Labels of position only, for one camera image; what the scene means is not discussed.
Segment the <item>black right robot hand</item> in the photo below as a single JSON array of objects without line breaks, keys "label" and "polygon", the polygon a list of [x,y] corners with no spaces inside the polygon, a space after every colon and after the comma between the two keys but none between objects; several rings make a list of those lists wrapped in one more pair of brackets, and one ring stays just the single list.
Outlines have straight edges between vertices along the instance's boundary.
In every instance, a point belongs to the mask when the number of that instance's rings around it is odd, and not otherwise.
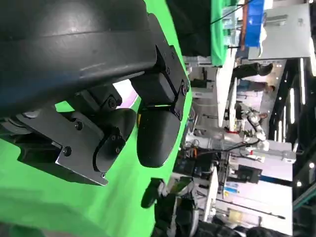
[{"label": "black right robot hand", "polygon": [[193,237],[198,229],[199,209],[193,179],[184,177],[168,188],[161,178],[152,178],[141,207],[155,207],[153,237]]}]

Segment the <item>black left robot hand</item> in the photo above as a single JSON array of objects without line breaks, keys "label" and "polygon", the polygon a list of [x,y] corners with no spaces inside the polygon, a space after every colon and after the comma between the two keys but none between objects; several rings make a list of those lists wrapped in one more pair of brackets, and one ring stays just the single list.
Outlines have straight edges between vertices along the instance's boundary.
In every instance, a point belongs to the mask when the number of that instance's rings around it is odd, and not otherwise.
[{"label": "black left robot hand", "polygon": [[138,126],[144,167],[167,161],[189,82],[142,0],[3,0],[0,137],[18,160],[104,186]]}]

